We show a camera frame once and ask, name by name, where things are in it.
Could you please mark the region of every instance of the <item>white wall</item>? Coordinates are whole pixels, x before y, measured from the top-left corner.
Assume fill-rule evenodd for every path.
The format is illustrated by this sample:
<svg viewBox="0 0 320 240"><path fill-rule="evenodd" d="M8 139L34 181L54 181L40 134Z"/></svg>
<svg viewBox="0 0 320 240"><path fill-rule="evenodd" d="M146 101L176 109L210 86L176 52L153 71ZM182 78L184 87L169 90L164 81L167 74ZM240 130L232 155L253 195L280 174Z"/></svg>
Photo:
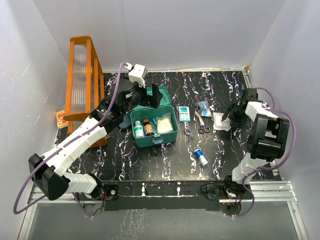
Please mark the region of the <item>white wall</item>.
<svg viewBox="0 0 320 240"><path fill-rule="evenodd" d="M276 109L296 122L297 142L280 168L290 180L310 239L319 239L320 2L287 0L252 66L255 87L269 89Z"/></svg>
<svg viewBox="0 0 320 240"><path fill-rule="evenodd" d="M24 218L13 214L13 205L29 173L28 159L53 144L67 63L31 0L0 0L0 12L0 239L11 240Z"/></svg>
<svg viewBox="0 0 320 240"><path fill-rule="evenodd" d="M90 35L104 71L250 65L284 0L33 0L64 58Z"/></svg>

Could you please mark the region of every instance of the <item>brown bottle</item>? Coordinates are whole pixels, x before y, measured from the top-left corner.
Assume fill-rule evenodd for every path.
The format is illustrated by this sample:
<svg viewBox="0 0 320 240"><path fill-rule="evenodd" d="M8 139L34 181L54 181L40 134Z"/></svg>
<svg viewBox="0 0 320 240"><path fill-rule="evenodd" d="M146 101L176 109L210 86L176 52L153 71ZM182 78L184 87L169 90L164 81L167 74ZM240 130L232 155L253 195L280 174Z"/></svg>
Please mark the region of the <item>brown bottle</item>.
<svg viewBox="0 0 320 240"><path fill-rule="evenodd" d="M155 135L154 130L152 129L151 124L148 119L143 120L143 129L146 136Z"/></svg>

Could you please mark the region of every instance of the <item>gray floor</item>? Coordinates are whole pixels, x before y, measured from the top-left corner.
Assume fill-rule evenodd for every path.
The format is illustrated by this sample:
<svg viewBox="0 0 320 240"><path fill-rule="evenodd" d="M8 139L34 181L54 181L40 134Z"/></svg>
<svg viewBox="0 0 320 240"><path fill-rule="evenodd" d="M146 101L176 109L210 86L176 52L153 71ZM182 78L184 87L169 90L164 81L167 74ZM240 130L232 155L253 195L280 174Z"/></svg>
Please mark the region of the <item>gray floor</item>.
<svg viewBox="0 0 320 240"><path fill-rule="evenodd" d="M249 204L244 202L243 209ZM250 213L235 220L216 213L134 209L103 212L91 221L77 204L40 203L29 240L298 239L286 202L257 202Z"/></svg>

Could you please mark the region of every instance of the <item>marble tabletop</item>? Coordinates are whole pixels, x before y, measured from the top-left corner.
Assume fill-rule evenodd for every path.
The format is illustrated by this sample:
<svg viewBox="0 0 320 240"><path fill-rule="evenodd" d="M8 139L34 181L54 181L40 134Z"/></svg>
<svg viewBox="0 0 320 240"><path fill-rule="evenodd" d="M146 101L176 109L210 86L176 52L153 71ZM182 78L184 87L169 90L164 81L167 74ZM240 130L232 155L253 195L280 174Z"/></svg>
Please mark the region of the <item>marble tabletop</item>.
<svg viewBox="0 0 320 240"><path fill-rule="evenodd" d="M105 73L105 94L116 81L116 73ZM247 138L252 124L236 131L213 130L213 120L204 117L210 133L198 134L199 120L194 103L207 100L217 113L223 113L232 101L239 101L246 88L242 71L178 71L148 72L151 82L166 86L171 105L179 120L178 106L189 106L191 122L178 122L176 141L158 146L139 148L132 129L119 127L108 135L108 144L93 147L83 153L69 168L71 173L94 173L102 181L200 181L220 180L229 174L246 153ZM185 135L189 127L194 138ZM55 144L66 138L67 128L59 129ZM202 168L192 155L200 148L209 161ZM274 180L272 172L257 172L256 180Z"/></svg>

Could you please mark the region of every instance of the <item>metal frame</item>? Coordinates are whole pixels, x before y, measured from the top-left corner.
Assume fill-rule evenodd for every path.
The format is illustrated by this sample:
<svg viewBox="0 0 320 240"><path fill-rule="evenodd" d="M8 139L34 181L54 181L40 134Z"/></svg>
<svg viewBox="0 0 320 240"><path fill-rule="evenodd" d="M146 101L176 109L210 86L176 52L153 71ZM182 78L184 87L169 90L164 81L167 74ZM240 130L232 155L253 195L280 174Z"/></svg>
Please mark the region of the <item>metal frame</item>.
<svg viewBox="0 0 320 240"><path fill-rule="evenodd" d="M248 88L251 87L251 81L248 76L247 71L244 68L187 68L187 69L175 69L175 70L166 70L166 72L187 72L187 71L242 71L246 86ZM288 208L291 214L291 218L298 236L299 240L307 240L308 235L301 218L296 194L293 190L290 181L252 181L250 183L251 190L254 194L256 202L287 202ZM41 197L43 193L37 186L33 186L32 192L30 194L29 202ZM167 196L167 197L175 197L175 198L183 198L189 196ZM243 199L243 202L251 202L251 199ZM234 202L231 199L221 199L219 200L220 203L228 203ZM43 203L51 203L51 204L76 204L77 202L74 200L74 196L71 193L66 193L59 199L55 201L49 201L46 197L40 200L38 203L34 204L30 208L26 210L24 220L21 226L21 230L18 236L18 240L27 240L31 231L32 223L36 214L38 204ZM96 200L86 200L82 201L82 204L101 204L101 201Z"/></svg>

